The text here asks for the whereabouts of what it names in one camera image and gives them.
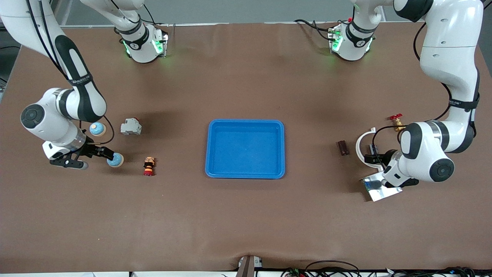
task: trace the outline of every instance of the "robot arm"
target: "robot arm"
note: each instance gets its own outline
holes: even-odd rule
[[[127,54],[136,62],[148,63],[166,55],[167,33],[144,24],[136,10],[144,0],[80,0],[106,17],[123,38]]]
[[[374,3],[373,0],[360,2]],[[474,113],[480,98],[480,77],[474,54],[483,4],[479,0],[394,0],[393,5],[401,17],[413,22],[425,19],[428,31],[420,58],[421,69],[446,84],[452,99],[446,120],[416,122],[406,127],[401,134],[401,150],[390,150],[381,157],[387,166],[381,183],[387,187],[403,187],[416,185],[418,180],[442,182],[455,169],[446,153],[465,151],[475,135]],[[359,16],[366,21],[372,17],[371,14]],[[333,42],[332,51],[342,58],[357,60],[365,49],[357,49],[356,43],[350,40],[347,43],[343,37],[350,36],[351,25],[342,26],[347,29],[340,32],[341,43]]]
[[[369,50],[372,35],[382,15],[379,6],[392,5],[393,0],[350,0],[354,4],[354,15],[349,23],[342,22],[330,30],[330,49],[342,59],[356,61]]]
[[[94,84],[79,50],[57,24],[48,1],[0,0],[0,17],[16,41],[53,58],[72,85],[72,89],[49,89],[21,114],[21,123],[26,130],[46,141],[43,150],[50,162],[85,169],[87,164],[71,160],[67,155],[77,153],[112,159],[111,150],[93,145],[93,141],[72,122],[72,119],[99,120],[106,112],[106,101]],[[61,158],[68,161],[67,164],[59,164]]]

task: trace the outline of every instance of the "plastic tray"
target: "plastic tray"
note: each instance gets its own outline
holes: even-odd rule
[[[282,122],[213,120],[209,125],[205,172],[212,178],[282,178],[285,173]]]

